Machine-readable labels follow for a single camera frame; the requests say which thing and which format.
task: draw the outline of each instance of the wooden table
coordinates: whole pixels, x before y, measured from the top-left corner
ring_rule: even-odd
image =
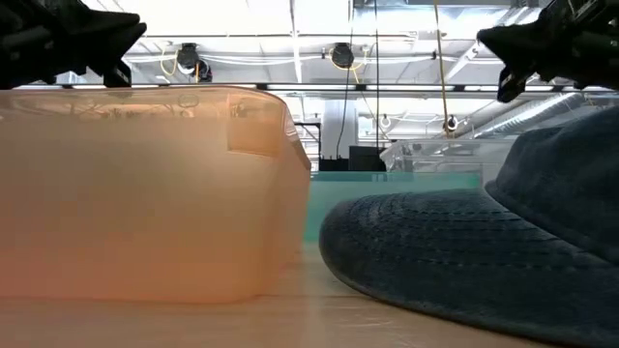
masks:
[[[243,304],[0,300],[0,348],[547,347],[375,302],[306,245],[268,294]]]

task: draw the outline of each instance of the ductwork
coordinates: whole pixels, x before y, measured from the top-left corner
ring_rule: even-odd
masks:
[[[515,134],[557,115],[572,111],[585,102],[581,93],[568,93],[545,101],[531,101],[499,118],[488,122],[473,136],[476,139],[492,138],[497,134]]]

